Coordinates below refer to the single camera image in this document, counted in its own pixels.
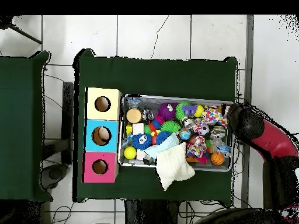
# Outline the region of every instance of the green spiky ball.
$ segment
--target green spiky ball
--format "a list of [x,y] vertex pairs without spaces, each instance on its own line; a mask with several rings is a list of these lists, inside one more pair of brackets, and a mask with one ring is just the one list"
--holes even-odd
[[168,120],[162,124],[161,131],[177,132],[180,130],[180,125],[176,121]]
[[184,107],[184,106],[191,106],[191,103],[183,102],[183,103],[178,104],[175,108],[175,110],[176,110],[175,116],[179,121],[181,121],[185,116],[185,113],[182,109],[182,107]]
[[150,134],[150,133],[151,133],[151,129],[149,128],[148,125],[144,125],[143,130],[144,130],[144,133],[147,133],[147,134]]

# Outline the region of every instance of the white cube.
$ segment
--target white cube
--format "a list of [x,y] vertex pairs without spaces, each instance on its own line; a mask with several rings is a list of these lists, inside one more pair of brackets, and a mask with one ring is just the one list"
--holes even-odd
[[143,123],[132,124],[132,127],[133,127],[133,135],[144,134]]

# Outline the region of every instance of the blue box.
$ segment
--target blue box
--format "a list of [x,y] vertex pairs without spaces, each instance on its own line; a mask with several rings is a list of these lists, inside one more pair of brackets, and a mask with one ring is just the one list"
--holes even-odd
[[[108,120],[87,120],[86,127],[86,151],[95,151],[95,152],[116,152],[117,151],[117,121],[108,121]],[[110,141],[105,145],[97,145],[92,140],[93,130],[97,127],[106,127],[111,134]]]

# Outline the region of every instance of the circular hole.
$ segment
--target circular hole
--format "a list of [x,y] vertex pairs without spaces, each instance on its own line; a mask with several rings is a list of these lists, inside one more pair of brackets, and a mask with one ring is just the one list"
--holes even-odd
[[91,134],[91,138],[95,144],[103,146],[109,143],[111,132],[107,127],[96,127]]
[[107,172],[108,170],[108,164],[104,161],[104,160],[96,160],[93,164],[92,164],[92,170],[96,173],[96,174],[104,174]]
[[96,107],[97,111],[105,112],[110,109],[111,102],[107,97],[100,96],[95,101],[95,107]]

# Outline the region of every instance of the light blue cloth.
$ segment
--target light blue cloth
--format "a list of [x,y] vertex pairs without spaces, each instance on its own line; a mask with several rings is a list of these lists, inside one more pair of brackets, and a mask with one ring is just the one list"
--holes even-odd
[[167,139],[163,141],[160,145],[151,146],[146,150],[144,150],[144,152],[148,154],[150,157],[152,157],[153,159],[156,159],[158,153],[170,149],[178,144],[179,144],[179,139],[174,132],[169,137],[167,137]]

